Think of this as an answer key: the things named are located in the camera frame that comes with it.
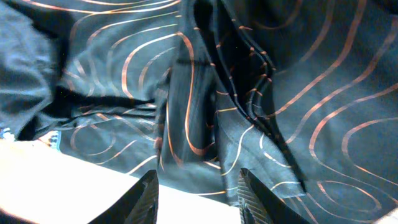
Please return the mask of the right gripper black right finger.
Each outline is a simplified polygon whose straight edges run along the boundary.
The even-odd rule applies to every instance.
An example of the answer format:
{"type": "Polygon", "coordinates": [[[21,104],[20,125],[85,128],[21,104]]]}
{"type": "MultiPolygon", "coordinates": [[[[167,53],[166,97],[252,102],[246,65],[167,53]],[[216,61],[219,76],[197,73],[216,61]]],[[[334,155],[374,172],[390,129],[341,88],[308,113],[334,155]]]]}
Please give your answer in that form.
{"type": "Polygon", "coordinates": [[[309,224],[246,168],[239,173],[237,196],[241,224],[309,224]]]}

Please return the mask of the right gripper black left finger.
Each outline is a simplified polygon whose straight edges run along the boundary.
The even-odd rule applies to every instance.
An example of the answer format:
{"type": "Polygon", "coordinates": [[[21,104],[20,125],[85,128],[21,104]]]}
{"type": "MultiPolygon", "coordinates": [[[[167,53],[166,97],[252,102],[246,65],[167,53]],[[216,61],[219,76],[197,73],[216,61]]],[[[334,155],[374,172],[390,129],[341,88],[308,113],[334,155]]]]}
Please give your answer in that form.
{"type": "Polygon", "coordinates": [[[90,224],[156,224],[158,208],[159,180],[156,170],[149,170],[90,224]]]}

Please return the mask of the black printed cycling jersey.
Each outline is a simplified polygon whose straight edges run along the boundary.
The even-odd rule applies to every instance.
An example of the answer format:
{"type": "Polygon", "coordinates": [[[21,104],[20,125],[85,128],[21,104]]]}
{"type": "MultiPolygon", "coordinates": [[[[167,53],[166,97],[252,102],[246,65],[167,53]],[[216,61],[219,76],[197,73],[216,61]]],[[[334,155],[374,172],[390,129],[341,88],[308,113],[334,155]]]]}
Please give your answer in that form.
{"type": "Polygon", "coordinates": [[[1,2],[1,138],[309,223],[397,208],[397,2],[1,2]]]}

